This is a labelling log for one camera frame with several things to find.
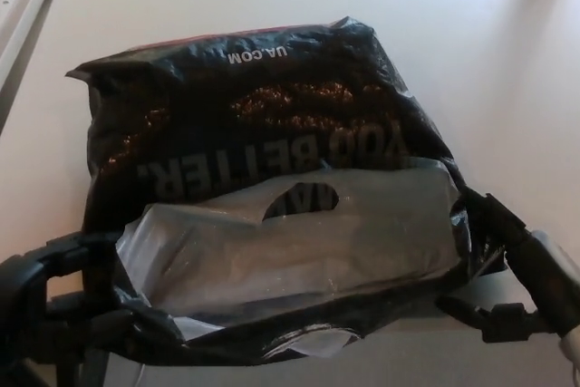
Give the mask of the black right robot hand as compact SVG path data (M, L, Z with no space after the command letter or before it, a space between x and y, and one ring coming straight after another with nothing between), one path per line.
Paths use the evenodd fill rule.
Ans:
M507 265L536 306L527 312L520 303L485 310L452 296L436 306L457 321L481 331L485 343L524 342L532 334L563 338L579 326L579 266L557 245L543 242L527 225L490 194L467 189L464 198L486 236L505 252Z

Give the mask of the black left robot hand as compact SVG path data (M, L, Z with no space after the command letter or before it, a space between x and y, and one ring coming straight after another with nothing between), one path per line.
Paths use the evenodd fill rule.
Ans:
M120 236L75 232L2 262L2 385L44 386L33 361L54 365L57 385L78 386L86 352L131 327L113 286Z

